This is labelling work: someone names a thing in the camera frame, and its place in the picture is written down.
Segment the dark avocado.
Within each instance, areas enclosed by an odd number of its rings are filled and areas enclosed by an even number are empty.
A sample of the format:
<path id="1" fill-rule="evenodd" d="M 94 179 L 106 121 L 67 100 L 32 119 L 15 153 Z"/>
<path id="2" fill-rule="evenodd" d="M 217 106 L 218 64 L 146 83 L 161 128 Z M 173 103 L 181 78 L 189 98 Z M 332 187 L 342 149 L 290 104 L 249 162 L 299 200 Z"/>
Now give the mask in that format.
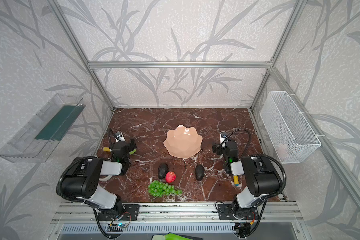
<path id="1" fill-rule="evenodd" d="M 159 168 L 158 168 L 158 178 L 160 180 L 163 180 L 167 173 L 169 172 L 169 166 L 167 163 L 162 163 L 159 165 Z"/>
<path id="2" fill-rule="evenodd" d="M 195 177 L 197 181 L 202 181 L 205 176 L 205 168 L 203 165 L 197 165 L 195 168 Z"/>

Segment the green fake grape bunch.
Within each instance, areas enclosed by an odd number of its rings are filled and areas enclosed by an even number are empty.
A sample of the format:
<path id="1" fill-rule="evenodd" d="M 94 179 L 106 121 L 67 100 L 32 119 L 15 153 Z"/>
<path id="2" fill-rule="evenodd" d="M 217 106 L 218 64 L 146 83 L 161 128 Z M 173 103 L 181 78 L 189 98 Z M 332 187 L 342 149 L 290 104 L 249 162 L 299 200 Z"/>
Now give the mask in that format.
<path id="1" fill-rule="evenodd" d="M 168 183 L 153 181 L 148 185 L 148 193 L 153 197 L 163 197 L 170 195 L 181 195 L 183 191 L 177 189 L 173 185 L 169 185 Z"/>

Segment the red fake apple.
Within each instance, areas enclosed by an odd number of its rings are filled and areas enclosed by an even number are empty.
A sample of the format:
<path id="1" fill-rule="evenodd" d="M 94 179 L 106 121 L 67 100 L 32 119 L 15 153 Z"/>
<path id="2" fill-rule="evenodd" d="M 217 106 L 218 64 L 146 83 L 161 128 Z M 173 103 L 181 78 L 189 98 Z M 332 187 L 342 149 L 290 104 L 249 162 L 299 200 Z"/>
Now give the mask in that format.
<path id="1" fill-rule="evenodd" d="M 176 174 L 172 171 L 167 172 L 166 176 L 165 176 L 165 180 L 167 183 L 173 183 L 176 180 Z"/>

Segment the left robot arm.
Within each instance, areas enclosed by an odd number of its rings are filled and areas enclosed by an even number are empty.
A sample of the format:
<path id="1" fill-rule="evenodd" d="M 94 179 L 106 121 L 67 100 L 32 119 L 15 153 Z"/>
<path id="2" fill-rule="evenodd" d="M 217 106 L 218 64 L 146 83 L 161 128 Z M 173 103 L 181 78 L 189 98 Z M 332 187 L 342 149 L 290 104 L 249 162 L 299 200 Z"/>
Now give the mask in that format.
<path id="1" fill-rule="evenodd" d="M 111 152 L 111 159 L 94 156 L 75 158 L 58 180 L 58 196 L 89 205 L 95 210 L 122 214 L 125 208 L 121 197 L 102 188 L 99 181 L 101 176 L 123 176 L 127 173 L 131 165 L 130 155 L 137 150 L 136 141 L 118 141 L 108 150 Z"/>

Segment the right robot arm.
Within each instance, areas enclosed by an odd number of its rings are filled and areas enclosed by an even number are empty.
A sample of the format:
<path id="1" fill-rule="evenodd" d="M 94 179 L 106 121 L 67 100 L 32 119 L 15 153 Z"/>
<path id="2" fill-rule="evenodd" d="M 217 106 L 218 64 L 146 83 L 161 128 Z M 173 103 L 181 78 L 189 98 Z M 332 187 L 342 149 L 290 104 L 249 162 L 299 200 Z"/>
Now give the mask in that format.
<path id="1" fill-rule="evenodd" d="M 239 157 L 234 141 L 213 145 L 213 153 L 223 156 L 228 175 L 244 176 L 246 187 L 236 195 L 232 210 L 238 212 L 259 205 L 279 195 L 287 184 L 287 174 L 282 164 L 271 156 L 258 154 Z"/>

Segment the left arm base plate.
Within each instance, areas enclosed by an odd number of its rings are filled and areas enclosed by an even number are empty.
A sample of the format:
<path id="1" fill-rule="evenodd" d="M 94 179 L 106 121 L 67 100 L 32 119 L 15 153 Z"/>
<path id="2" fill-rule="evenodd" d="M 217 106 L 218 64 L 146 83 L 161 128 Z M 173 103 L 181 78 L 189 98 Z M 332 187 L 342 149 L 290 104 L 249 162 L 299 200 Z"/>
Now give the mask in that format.
<path id="1" fill-rule="evenodd" d="M 139 210 L 138 204 L 125 204 L 119 210 L 99 210 L 98 219 L 100 221 L 136 221 Z"/>

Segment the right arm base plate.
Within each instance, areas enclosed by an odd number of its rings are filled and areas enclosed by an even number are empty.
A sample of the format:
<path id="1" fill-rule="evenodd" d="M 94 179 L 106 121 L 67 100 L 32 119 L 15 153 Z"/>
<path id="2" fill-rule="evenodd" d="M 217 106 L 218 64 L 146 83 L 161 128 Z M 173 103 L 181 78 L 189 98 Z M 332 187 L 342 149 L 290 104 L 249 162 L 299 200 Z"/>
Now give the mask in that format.
<path id="1" fill-rule="evenodd" d="M 240 208 L 233 204 L 216 203 L 215 208 L 219 214 L 219 220 L 244 220 L 253 221 L 259 218 L 259 211 L 254 208 Z"/>

